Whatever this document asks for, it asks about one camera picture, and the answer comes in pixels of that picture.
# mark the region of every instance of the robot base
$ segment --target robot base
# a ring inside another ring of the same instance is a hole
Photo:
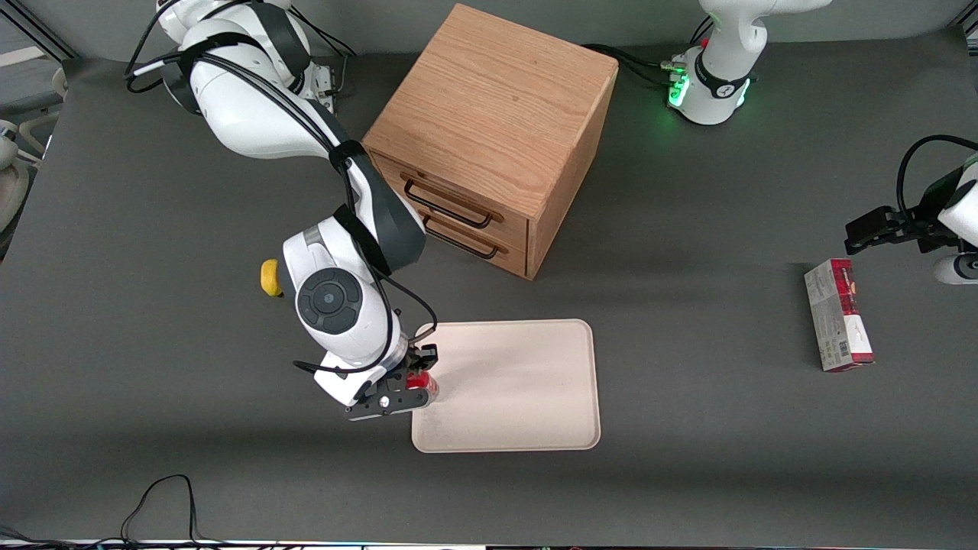
[[[934,265],[934,277],[946,285],[978,285],[978,253],[939,259]]]
[[[743,105],[744,94],[750,86],[750,79],[739,88],[730,86],[730,95],[723,99],[713,97],[713,92],[696,75],[693,67],[696,58],[702,53],[703,48],[695,46],[689,48],[685,53],[673,56],[671,67],[673,67],[676,80],[669,88],[667,104],[669,107],[679,111],[690,122],[712,126],[723,123],[730,118],[734,111]]]

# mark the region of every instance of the circular button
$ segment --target circular button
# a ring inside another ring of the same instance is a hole
[[[343,289],[328,283],[316,289],[312,295],[312,306],[323,315],[332,315],[343,307]]]

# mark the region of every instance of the wooden cabinet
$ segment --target wooden cabinet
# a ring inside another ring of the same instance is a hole
[[[533,279],[598,148],[618,65],[456,5],[364,138],[430,236]]]

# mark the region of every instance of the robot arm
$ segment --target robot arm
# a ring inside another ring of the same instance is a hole
[[[172,27],[168,33],[181,38],[182,54],[162,62],[164,74],[170,71],[164,82],[178,103],[199,112],[217,139],[240,155],[318,157],[328,160],[347,185],[346,205],[283,245],[295,313],[327,350],[318,365],[297,361],[296,366],[312,373],[346,407],[350,420],[428,404],[436,386],[422,371],[433,365],[436,351],[409,344],[378,278],[420,257],[425,233],[417,213],[384,182],[333,114],[295,91],[302,68],[282,59],[279,54],[289,46],[281,40],[269,49],[267,37],[275,29],[260,24],[256,30],[258,20],[242,15],[254,4],[180,0],[165,6],[177,14],[163,14]],[[289,28],[302,36],[301,29]],[[296,40],[293,45],[306,51],[304,36]]]
[[[978,284],[978,154],[937,180],[920,204],[907,208],[903,178],[913,153],[931,141],[950,141],[978,151],[978,143],[954,136],[930,136],[918,141],[904,156],[898,176],[899,208],[880,206],[846,225],[846,252],[857,254],[885,244],[916,241],[921,253],[943,247],[958,254],[938,260],[934,275],[949,285]]]
[[[799,14],[832,0],[700,0],[715,22],[709,43],[693,45],[663,67],[679,69],[669,106],[697,124],[726,121],[743,104],[748,75],[768,44],[761,18]]]

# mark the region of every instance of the green light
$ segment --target green light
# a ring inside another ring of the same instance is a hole
[[[750,87],[750,78],[747,78],[747,81],[744,82],[744,84],[743,84],[743,91],[740,92],[740,99],[736,100],[736,105],[738,107],[740,107],[741,105],[743,105],[743,100],[744,100],[744,98],[747,97],[747,88],[749,88],[749,87]]]
[[[683,104],[683,100],[686,98],[686,92],[689,90],[689,77],[683,75],[683,77],[673,84],[673,89],[669,92],[669,103],[673,107],[678,107]]]

